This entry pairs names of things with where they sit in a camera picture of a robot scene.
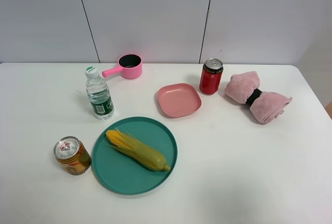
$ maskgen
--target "teal plate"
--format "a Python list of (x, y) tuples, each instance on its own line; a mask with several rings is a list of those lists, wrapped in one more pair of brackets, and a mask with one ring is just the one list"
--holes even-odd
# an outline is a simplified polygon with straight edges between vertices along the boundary
[[(115, 128), (161, 152), (171, 171), (151, 171), (112, 148), (106, 131)], [(154, 119), (131, 117), (115, 122), (99, 136), (92, 152), (92, 167), (107, 189), (119, 194), (142, 194), (157, 188), (168, 178), (176, 158), (176, 141), (167, 127)]]

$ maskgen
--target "table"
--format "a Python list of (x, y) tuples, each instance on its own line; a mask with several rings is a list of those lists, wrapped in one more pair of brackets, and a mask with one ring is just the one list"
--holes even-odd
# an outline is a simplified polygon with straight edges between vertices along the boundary
[[(199, 92), (196, 113), (171, 119), (156, 92), (180, 82), (198, 89), (202, 65), (144, 64), (136, 80), (107, 78), (116, 116), (101, 121), (85, 92), (90, 65), (0, 65), (0, 223), (332, 223), (332, 121), (297, 68), (225, 65), (219, 92)], [(261, 90), (293, 97), (267, 125), (223, 93), (232, 74), (253, 70)], [(104, 129), (131, 116), (154, 118), (176, 138), (177, 164), (160, 187), (118, 195), (92, 170), (58, 167), (59, 139), (75, 136), (91, 153)]]

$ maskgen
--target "pink square plate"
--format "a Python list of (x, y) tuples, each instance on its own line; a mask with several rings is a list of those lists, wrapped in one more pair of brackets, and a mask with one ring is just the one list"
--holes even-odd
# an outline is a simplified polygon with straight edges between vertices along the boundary
[(195, 88), (186, 83), (162, 87), (158, 91), (162, 111), (172, 118), (193, 114), (202, 105)]

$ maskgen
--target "corn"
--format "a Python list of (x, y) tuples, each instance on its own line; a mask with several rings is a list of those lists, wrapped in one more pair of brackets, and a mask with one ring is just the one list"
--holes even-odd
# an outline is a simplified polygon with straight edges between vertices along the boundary
[(135, 159), (148, 169), (152, 171), (171, 170), (163, 154), (138, 139), (124, 134), (117, 129), (107, 131), (106, 136), (116, 150)]

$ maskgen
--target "water bottle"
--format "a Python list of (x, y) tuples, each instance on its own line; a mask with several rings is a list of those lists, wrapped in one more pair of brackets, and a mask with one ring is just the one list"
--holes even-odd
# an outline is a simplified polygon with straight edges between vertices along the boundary
[(110, 98), (109, 89), (96, 67), (85, 70), (87, 76), (87, 94), (95, 116), (98, 119), (108, 119), (114, 113), (114, 106)]

